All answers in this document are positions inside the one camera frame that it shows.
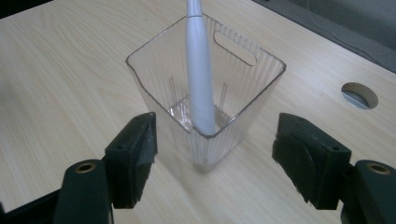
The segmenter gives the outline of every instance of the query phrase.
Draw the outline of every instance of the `white stylus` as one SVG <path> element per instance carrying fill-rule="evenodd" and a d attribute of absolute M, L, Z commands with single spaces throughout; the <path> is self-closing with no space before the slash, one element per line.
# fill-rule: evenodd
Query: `white stylus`
<path fill-rule="evenodd" d="M 201 1 L 188 0 L 187 4 L 186 51 L 191 120 L 197 130 L 210 135 L 215 133 L 216 127 L 209 43 Z"/>

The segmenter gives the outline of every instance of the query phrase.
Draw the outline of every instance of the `clear plastic bin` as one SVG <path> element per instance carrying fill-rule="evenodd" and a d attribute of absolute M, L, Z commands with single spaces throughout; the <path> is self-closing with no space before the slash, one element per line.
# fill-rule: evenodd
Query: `clear plastic bin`
<path fill-rule="evenodd" d="M 126 60 L 159 134 L 210 171 L 248 132 L 286 65 L 247 38 L 204 15 L 212 57 L 217 132 L 191 126 L 187 80 L 186 18 L 151 39 Z"/>

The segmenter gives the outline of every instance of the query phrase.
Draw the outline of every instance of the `gray floor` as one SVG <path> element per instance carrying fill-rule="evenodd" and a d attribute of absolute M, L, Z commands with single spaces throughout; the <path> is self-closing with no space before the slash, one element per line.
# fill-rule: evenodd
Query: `gray floor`
<path fill-rule="evenodd" d="M 388 3 L 385 6 L 362 4 L 354 6 L 355 3 L 361 3 L 361 0 L 358 2 L 343 0 L 341 3 L 349 3 L 349 8 L 335 7 L 334 12 L 331 9 L 318 7 L 323 0 L 309 0 L 311 1 L 309 12 L 307 0 L 253 1 L 396 73 L 396 25 L 393 25 L 396 23 L 393 18 L 396 17 L 394 13 L 396 1 L 382 1 L 383 4 Z M 370 13 L 365 13 L 365 7 L 375 10 L 370 9 L 368 10 Z"/>

